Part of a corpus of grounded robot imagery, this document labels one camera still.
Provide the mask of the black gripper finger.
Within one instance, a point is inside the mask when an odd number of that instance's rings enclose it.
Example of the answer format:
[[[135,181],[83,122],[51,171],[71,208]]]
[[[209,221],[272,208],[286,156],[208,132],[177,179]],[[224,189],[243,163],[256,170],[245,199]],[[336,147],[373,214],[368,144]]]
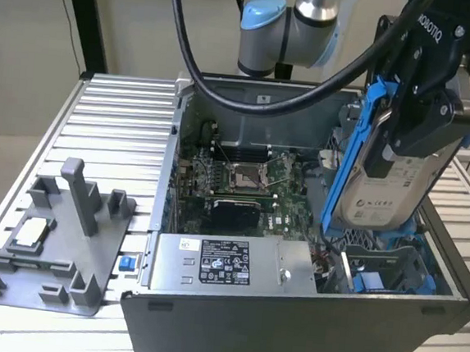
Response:
[[[425,158],[454,142],[453,119],[459,98],[443,89],[429,101],[410,102],[393,113],[366,156],[365,172],[370,178],[387,177],[392,156]]]

